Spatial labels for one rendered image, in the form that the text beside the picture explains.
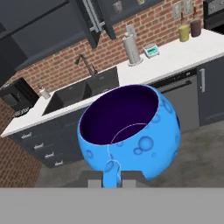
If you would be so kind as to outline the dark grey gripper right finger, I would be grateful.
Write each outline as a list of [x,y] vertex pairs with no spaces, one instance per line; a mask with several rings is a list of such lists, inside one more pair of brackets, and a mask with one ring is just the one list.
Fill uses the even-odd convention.
[[153,184],[147,180],[141,171],[122,171],[122,188],[140,188],[153,187]]

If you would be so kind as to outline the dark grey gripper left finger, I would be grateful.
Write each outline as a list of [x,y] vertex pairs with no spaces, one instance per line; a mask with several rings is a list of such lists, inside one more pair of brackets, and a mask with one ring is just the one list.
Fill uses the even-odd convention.
[[66,184],[65,187],[102,188],[102,172],[83,171],[78,179]]

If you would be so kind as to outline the blue bubble-patterned bowl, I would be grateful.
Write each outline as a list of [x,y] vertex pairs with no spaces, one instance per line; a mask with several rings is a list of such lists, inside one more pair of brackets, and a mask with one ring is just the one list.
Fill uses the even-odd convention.
[[124,172],[154,179],[178,154],[181,133],[172,103],[148,85],[117,87],[82,114],[77,127],[81,152],[102,173],[102,186],[116,187]]

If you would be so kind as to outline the dark grey upper cabinet door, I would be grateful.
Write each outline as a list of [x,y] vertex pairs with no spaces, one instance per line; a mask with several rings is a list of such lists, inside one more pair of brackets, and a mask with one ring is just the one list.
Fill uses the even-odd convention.
[[105,31],[111,39],[116,38],[116,34],[113,29],[112,23],[109,21],[109,15],[106,13],[106,7],[103,5],[103,0],[92,0],[94,5],[96,6],[96,9],[100,12],[105,22],[105,25],[103,26],[103,30],[101,32],[90,31],[92,23],[90,21],[85,5],[82,0],[75,0],[75,1],[80,9],[80,17],[86,26],[85,32],[87,34],[88,42],[93,49],[95,49],[98,46],[100,36],[103,31]]

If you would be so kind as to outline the dark grey drawer front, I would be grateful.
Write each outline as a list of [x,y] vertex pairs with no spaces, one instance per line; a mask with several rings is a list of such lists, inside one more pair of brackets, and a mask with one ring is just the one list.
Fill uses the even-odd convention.
[[61,160],[64,161],[63,165],[71,164],[73,162],[78,162],[83,160],[84,157],[82,156],[81,152],[78,153],[71,153],[71,152],[65,152],[65,153],[55,153],[54,157],[50,157],[48,159],[43,159],[43,164],[48,167],[49,169],[55,168],[54,164],[55,162],[60,162]]
[[63,136],[61,135],[60,132],[54,132],[54,133],[48,134],[46,136],[36,137],[33,140],[30,139],[30,140],[24,142],[24,145],[29,150],[32,150],[32,147],[35,144],[41,144],[42,142],[45,142],[45,143],[54,143],[54,144],[56,144],[56,143],[61,143],[61,144],[68,143],[69,144],[69,142],[63,138]]
[[[30,139],[33,140],[36,137],[42,137],[42,136],[46,136],[48,134],[52,134],[53,132],[56,132],[60,128],[61,128],[60,121],[58,119],[52,119],[51,121],[43,122],[41,124],[32,126],[28,129],[24,129],[19,132],[16,132],[16,133],[10,135],[10,139],[15,141],[18,144],[21,144]],[[23,134],[28,134],[30,132],[32,133],[31,137],[28,137],[26,139],[21,138],[21,136]]]
[[71,152],[71,153],[76,153],[71,145],[69,143],[44,143],[44,147],[38,150],[34,150],[33,146],[31,148],[31,151],[39,156],[41,159],[44,159],[45,154],[51,154],[53,151],[55,153],[59,152],[59,153],[65,153],[65,152]]

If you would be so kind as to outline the black kitchen sink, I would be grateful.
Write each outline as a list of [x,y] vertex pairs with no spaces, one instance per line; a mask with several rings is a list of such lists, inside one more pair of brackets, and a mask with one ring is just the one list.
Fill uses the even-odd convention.
[[94,77],[89,77],[56,91],[46,106],[43,115],[50,114],[117,87],[119,87],[118,72],[117,67],[114,66],[98,73]]

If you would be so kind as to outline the grey dishwasher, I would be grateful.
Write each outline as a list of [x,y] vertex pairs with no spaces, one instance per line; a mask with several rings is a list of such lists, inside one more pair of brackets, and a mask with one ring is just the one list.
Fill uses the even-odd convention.
[[200,126],[196,68],[176,73],[150,85],[157,88],[175,108],[181,132]]

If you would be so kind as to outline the white soap dispenser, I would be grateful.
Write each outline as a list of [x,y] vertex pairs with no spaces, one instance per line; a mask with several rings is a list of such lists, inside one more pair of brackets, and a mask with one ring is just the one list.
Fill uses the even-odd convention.
[[41,93],[41,95],[47,100],[51,97],[51,95],[49,94],[49,92],[41,86],[38,86],[38,91]]

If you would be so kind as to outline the black stove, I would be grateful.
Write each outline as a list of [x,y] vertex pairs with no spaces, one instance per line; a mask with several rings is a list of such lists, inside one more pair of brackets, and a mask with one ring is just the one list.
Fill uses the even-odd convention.
[[3,85],[0,88],[0,97],[14,109],[13,118],[27,114],[39,99],[37,93],[24,78]]

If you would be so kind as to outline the dark grey cupboard door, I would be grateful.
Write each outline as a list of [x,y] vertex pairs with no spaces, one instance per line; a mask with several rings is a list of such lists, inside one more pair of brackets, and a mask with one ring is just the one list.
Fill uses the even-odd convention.
[[[201,73],[206,72],[206,91],[201,92]],[[197,67],[199,125],[204,126],[224,120],[224,56]]]

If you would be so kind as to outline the grey paper towel holder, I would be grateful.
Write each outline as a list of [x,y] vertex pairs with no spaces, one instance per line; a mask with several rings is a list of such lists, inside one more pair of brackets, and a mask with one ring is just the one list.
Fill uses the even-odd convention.
[[136,37],[134,26],[132,24],[127,25],[122,42],[129,59],[128,65],[130,67],[134,67],[143,62],[137,50]]

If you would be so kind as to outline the small kitchen scale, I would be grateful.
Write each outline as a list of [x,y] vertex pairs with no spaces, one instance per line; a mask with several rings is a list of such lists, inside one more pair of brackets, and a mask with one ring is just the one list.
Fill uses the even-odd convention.
[[143,52],[147,58],[159,55],[158,46],[155,43],[148,44],[143,48]]

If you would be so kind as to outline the yellow jar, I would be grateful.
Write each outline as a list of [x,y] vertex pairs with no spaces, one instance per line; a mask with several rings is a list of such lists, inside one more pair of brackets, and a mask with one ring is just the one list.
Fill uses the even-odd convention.
[[178,26],[178,38],[180,42],[186,42],[189,39],[189,24],[185,21],[184,13],[181,13],[180,24]]

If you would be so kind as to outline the black microwave oven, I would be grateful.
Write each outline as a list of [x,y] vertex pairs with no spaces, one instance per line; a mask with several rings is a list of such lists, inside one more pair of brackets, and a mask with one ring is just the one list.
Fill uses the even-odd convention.
[[204,28],[224,35],[224,0],[203,0]]

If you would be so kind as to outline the grey wall outlet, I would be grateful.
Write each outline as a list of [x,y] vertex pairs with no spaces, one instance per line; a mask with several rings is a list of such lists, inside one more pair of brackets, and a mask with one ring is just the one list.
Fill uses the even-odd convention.
[[184,13],[186,15],[193,11],[193,0],[184,0]]
[[175,3],[172,6],[173,19],[179,19],[181,15],[181,2]]

